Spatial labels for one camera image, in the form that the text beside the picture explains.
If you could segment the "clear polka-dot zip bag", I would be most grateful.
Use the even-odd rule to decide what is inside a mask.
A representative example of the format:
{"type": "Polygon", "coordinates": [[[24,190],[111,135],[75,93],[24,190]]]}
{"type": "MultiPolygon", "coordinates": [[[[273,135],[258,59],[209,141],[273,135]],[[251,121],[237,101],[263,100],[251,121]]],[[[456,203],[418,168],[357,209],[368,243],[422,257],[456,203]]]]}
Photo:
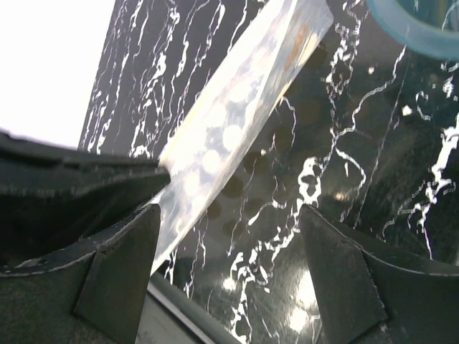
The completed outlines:
{"type": "Polygon", "coordinates": [[[159,268],[224,188],[333,23],[325,1],[269,1],[229,50],[159,162],[159,268]]]}

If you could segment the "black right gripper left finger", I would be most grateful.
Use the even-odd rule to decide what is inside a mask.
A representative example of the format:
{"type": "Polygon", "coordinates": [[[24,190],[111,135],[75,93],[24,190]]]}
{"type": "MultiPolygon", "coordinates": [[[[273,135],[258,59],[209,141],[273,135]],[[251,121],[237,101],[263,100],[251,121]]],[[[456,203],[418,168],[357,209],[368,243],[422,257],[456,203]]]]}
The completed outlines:
{"type": "Polygon", "coordinates": [[[1,269],[2,343],[134,343],[155,256],[152,204],[86,239],[1,269]]]}

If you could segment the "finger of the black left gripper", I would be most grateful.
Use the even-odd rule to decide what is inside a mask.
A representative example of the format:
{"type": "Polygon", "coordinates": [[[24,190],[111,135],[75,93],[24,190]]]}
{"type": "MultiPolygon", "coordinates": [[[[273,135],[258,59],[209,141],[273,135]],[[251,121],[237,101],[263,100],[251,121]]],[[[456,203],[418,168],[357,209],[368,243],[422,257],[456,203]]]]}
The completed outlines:
{"type": "Polygon", "coordinates": [[[1,268],[116,224],[170,180],[155,159],[98,155],[1,133],[1,268]]]}

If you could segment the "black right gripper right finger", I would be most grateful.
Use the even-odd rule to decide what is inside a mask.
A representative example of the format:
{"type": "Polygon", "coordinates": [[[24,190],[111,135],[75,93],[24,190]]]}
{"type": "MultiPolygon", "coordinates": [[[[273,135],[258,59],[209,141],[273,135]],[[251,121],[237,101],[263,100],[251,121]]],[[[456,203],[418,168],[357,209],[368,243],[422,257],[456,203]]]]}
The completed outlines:
{"type": "Polygon", "coordinates": [[[458,267],[417,256],[301,207],[327,343],[457,343],[458,267]]]}

